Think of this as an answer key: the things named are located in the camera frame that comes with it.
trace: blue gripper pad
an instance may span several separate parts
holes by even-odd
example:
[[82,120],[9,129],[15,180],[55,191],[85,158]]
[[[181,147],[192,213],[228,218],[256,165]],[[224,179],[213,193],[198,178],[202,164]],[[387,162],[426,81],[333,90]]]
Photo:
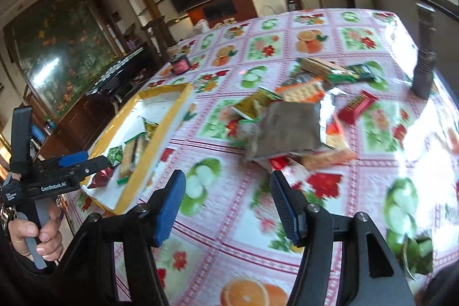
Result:
[[288,239],[297,247],[304,246],[307,235],[306,208],[308,202],[301,191],[292,189],[281,171],[275,170],[269,178],[271,194]]
[[73,153],[72,155],[62,156],[59,159],[59,166],[60,167],[68,167],[72,165],[79,164],[80,162],[85,162],[88,159],[89,155],[86,151],[81,151],[77,153]]
[[186,177],[182,170],[174,170],[164,187],[165,197],[161,209],[156,217],[156,229],[153,240],[156,247],[162,245],[169,238],[172,226],[177,217],[178,208],[185,195]]

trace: cracker package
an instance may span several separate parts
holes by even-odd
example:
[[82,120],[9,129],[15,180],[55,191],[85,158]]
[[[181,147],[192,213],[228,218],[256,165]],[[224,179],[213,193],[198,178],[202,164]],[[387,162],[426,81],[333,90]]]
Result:
[[286,102],[317,103],[325,95],[321,81],[314,78],[305,83],[280,87],[276,89],[276,94]]

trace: human hand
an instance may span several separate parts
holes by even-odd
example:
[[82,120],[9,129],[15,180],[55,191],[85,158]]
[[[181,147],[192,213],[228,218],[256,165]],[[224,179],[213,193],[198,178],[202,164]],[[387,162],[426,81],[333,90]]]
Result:
[[54,202],[50,204],[48,214],[50,219],[41,230],[38,230],[35,223],[24,219],[15,219],[8,223],[11,242],[19,254],[34,260],[24,238],[38,236],[41,243],[37,245],[37,252],[44,260],[52,262],[61,257],[64,247],[62,245],[62,235],[59,232],[59,226],[61,225],[60,211]]

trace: wooden furniture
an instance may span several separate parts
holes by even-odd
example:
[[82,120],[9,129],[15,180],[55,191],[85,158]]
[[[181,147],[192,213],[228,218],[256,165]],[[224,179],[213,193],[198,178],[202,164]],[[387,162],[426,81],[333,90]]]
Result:
[[[61,119],[40,147],[38,155],[48,159],[88,150],[115,116],[116,110],[157,72],[159,66],[155,55],[144,47],[118,62]],[[135,80],[139,73],[141,78]],[[32,122],[43,129],[46,114],[39,101],[32,93],[27,96],[27,101],[33,108]]]
[[188,10],[193,25],[205,19],[209,27],[234,17],[236,21],[245,21],[257,17],[252,0],[211,0]]

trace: red snack box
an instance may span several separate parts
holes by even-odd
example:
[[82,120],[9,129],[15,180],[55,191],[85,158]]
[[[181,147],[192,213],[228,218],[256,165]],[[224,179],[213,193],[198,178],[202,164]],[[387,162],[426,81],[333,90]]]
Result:
[[353,125],[357,118],[370,107],[371,104],[377,102],[379,99],[362,91],[357,98],[348,103],[339,113],[338,118],[349,125]]

